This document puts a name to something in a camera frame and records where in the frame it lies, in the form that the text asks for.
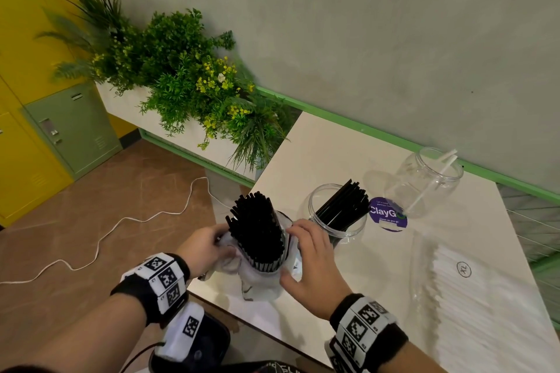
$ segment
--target green locker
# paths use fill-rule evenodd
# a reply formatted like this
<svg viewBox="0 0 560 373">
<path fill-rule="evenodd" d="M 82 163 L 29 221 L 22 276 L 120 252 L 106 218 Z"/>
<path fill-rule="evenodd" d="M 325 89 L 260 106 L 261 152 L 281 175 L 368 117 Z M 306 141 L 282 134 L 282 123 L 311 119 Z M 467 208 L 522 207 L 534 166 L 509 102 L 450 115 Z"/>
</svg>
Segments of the green locker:
<svg viewBox="0 0 560 373">
<path fill-rule="evenodd" d="M 93 85 L 62 90 L 25 110 L 74 179 L 122 149 Z"/>
</svg>

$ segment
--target bundle of black straws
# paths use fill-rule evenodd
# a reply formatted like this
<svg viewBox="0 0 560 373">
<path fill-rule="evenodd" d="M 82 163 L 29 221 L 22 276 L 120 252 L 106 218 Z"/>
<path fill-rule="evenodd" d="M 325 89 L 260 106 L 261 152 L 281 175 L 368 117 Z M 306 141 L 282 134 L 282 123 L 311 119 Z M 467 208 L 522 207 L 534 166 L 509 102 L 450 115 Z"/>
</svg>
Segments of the bundle of black straws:
<svg viewBox="0 0 560 373">
<path fill-rule="evenodd" d="M 276 271 L 284 261 L 286 237 L 270 198 L 261 192 L 241 195 L 231 213 L 234 218 L 226 221 L 245 258 L 257 270 Z"/>
<path fill-rule="evenodd" d="M 318 219 L 328 227 L 346 231 L 369 211 L 369 197 L 359 182 L 348 180 L 317 210 Z"/>
</svg>

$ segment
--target clear plastic jar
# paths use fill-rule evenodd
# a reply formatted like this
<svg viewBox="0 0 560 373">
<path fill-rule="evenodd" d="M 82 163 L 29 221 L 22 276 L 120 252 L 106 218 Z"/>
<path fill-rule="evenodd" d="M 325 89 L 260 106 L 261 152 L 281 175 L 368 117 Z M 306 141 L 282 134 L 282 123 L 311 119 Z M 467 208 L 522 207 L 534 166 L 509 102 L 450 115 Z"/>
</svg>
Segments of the clear plastic jar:
<svg viewBox="0 0 560 373">
<path fill-rule="evenodd" d="M 313 221 L 314 223 L 318 224 L 323 230 L 325 230 L 329 234 L 329 239 L 333 246 L 336 246 L 338 243 L 347 243 L 353 240 L 353 237 L 364 229 L 366 220 L 368 219 L 368 215 L 364 215 L 358 221 L 353 223 L 349 228 L 347 228 L 346 231 L 330 228 L 319 219 L 317 211 L 341 187 L 341 185 L 334 183 L 323 184 L 317 187 L 317 189 L 311 192 L 311 194 L 307 197 L 307 200 L 304 202 L 303 212 L 300 215 L 300 217 Z"/>
<path fill-rule="evenodd" d="M 410 154 L 385 186 L 385 198 L 399 213 L 420 218 L 443 202 L 459 185 L 463 167 L 454 161 L 444 172 L 444 152 L 423 147 Z"/>
</svg>

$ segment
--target artificial plant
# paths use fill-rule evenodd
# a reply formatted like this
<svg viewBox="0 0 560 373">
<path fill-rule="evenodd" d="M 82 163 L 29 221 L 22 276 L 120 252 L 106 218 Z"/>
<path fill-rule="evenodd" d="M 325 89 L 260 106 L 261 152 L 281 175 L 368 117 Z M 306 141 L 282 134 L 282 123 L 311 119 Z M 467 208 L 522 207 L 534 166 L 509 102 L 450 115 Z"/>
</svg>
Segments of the artificial plant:
<svg viewBox="0 0 560 373">
<path fill-rule="evenodd" d="M 58 64 L 55 77 L 107 81 L 119 95 L 134 86 L 149 87 L 141 112 L 157 111 L 170 136 L 194 119 L 206 130 L 202 149 L 219 137 L 237 144 L 234 167 L 244 161 L 252 170 L 270 161 L 293 120 L 280 100 L 254 91 L 244 68 L 238 71 L 227 56 L 216 56 L 217 48 L 234 47 L 231 31 L 207 37 L 196 9 L 154 13 L 139 29 L 122 14 L 121 0 L 68 1 L 80 9 L 79 24 L 49 13 L 55 30 L 40 37 L 65 41 L 83 56 Z"/>
</svg>

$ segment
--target hand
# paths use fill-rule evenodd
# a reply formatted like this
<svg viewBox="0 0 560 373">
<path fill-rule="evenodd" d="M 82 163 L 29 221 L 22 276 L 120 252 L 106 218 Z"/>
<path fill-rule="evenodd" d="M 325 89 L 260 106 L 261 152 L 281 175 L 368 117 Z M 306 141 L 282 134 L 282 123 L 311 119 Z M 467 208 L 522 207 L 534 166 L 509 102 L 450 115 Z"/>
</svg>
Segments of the hand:
<svg viewBox="0 0 560 373">
<path fill-rule="evenodd" d="M 196 230 L 175 252 L 189 266 L 190 278 L 206 273 L 220 259 L 233 258 L 234 247 L 219 247 L 216 239 L 229 230 L 226 223 Z"/>
<path fill-rule="evenodd" d="M 287 232 L 300 241 L 303 276 L 299 282 L 283 269 L 280 284 L 313 315 L 329 320 L 352 290 L 334 263 L 334 249 L 326 231 L 309 220 L 298 220 Z"/>
</svg>

